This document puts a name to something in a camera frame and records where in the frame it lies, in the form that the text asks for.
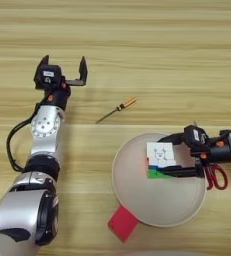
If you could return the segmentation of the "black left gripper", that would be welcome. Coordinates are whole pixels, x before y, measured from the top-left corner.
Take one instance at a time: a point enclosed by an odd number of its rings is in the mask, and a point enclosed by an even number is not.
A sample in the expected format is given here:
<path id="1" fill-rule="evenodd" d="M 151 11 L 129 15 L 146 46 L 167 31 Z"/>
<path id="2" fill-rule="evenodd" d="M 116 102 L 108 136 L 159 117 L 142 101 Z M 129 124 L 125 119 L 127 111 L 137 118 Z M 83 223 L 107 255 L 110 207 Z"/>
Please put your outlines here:
<path id="1" fill-rule="evenodd" d="M 47 65 L 49 55 L 44 56 L 38 66 Z M 65 80 L 57 88 L 45 89 L 41 105 L 50 105 L 66 109 L 67 101 L 71 95 L 71 87 L 81 87 L 87 81 L 88 69 L 85 57 L 81 58 L 79 65 L 80 80 Z"/>

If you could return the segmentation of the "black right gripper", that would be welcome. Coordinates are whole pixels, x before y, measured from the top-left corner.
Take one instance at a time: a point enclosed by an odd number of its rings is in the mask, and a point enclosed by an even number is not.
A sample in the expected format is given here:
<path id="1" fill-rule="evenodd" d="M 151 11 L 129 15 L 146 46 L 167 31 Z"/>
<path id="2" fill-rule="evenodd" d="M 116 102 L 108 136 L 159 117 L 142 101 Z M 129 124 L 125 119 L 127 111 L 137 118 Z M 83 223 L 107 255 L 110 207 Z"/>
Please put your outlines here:
<path id="1" fill-rule="evenodd" d="M 180 145 L 184 142 L 183 133 L 174 133 L 160 139 L 162 143 Z M 204 168 L 218 163 L 231 162 L 231 145 L 227 138 L 204 138 L 190 141 L 190 155 L 195 158 L 194 167 L 172 166 L 160 169 L 164 175 L 177 178 L 204 177 Z"/>

